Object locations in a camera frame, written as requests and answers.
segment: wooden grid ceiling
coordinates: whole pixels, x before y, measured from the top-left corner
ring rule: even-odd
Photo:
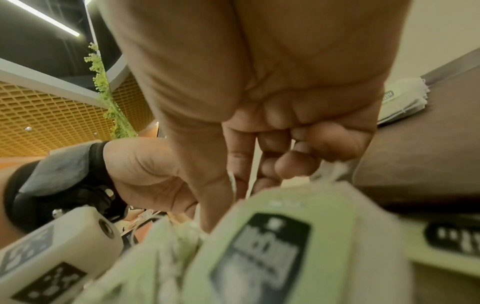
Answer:
[[[136,131],[154,119],[130,74],[113,93]],[[106,109],[0,82],[0,157],[46,156],[50,150],[109,140]]]

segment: fluorescent light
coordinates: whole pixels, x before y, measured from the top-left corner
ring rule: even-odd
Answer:
[[[19,0],[7,0],[7,1],[15,4],[15,5],[18,6],[19,8],[22,8],[22,9],[26,10],[27,12],[30,12],[30,13],[34,14],[34,15],[37,16],[37,17],[42,18],[43,20],[45,20],[45,21],[47,21],[47,22],[50,22],[50,23],[53,24],[54,26],[56,26],[56,27],[58,27],[58,28],[61,28],[61,29],[64,30],[65,32],[68,32],[68,33],[74,35],[75,37],[80,36],[80,33],[72,30],[71,28],[69,28],[69,27],[67,27],[67,26],[64,26],[63,24],[61,24],[61,23],[58,22],[57,20],[54,20],[54,19],[50,18],[49,16],[45,15],[44,13],[40,13],[40,12],[37,11],[36,9],[34,9],[34,8],[32,8],[32,7],[29,7],[28,5],[26,5],[26,4],[23,3],[23,2],[20,2]]]

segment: white paper stack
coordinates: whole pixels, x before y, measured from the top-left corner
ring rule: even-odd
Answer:
[[[405,78],[386,86],[377,124],[391,123],[423,110],[428,92],[420,77]]]

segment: hand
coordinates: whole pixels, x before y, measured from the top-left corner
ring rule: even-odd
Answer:
[[[101,5],[211,230],[232,204],[227,154],[242,197],[256,137],[254,191],[364,152],[409,0]]]
[[[194,217],[197,200],[180,177],[179,164],[166,139],[113,140],[105,145],[103,158],[127,204]]]

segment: ceiling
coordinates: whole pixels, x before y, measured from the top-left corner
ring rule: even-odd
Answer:
[[[136,131],[154,117],[133,77],[113,92]],[[0,157],[45,156],[50,150],[110,139],[106,109],[0,82]]]
[[[3,29],[0,31],[0,58],[94,90],[94,74],[84,61],[93,38],[83,0],[21,1],[79,32],[80,36],[75,37],[8,1],[0,0],[0,28]],[[108,70],[121,53],[96,6],[90,4],[88,10]]]

